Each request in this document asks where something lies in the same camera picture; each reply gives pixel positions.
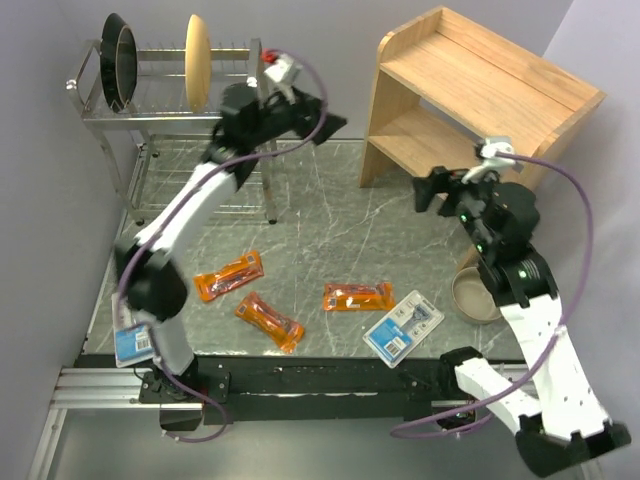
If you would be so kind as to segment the blue razor blister pack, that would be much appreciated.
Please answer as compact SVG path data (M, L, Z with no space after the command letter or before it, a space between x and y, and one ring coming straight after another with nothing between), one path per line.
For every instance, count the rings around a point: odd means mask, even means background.
M363 340L387 367L394 369L444 318L429 300L413 290L373 325Z
M111 296L114 357L117 368L132 367L153 358L147 329L133 317L126 304L119 306L118 294Z

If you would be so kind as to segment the wooden two-tier shelf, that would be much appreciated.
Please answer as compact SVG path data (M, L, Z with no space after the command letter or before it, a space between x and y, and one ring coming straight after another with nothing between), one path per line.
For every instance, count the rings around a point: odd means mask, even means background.
M476 138L507 136L555 162L606 95L444 6L389 32L377 49L359 184L397 165L424 177L470 168Z

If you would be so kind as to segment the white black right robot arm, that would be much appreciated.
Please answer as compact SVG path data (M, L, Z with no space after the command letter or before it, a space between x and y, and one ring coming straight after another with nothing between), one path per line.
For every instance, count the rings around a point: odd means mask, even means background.
M442 217L456 217L480 255L478 272L515 335L532 373L535 395L500 375L474 348L441 356L439 390L478 400L513 433L520 457L539 478L593 460L632 441L597 399L563 324L555 279L531 237L540 215L535 194L501 182L494 171L472 181L466 170L434 168L413 181L415 209L439 194Z

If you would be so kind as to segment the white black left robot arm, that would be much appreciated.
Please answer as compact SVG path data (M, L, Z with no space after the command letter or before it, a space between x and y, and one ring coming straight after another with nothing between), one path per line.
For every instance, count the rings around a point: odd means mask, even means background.
M246 83L223 90L221 117L200 162L179 193L135 237L114 245L118 302L147 327L156 364L166 371L163 390L184 402L198 390L196 355L180 317L189 296L180 260L213 210L244 185L261 146L286 133L320 145L347 125L328 101L296 87L267 97Z

